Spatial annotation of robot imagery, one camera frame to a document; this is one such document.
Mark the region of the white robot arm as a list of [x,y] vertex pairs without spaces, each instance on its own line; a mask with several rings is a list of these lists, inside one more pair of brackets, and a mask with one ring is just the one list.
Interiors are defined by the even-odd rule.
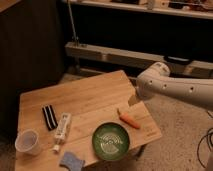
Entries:
[[170,77],[169,67],[155,62],[136,78],[131,102],[148,100],[162,94],[213,111],[213,79]]

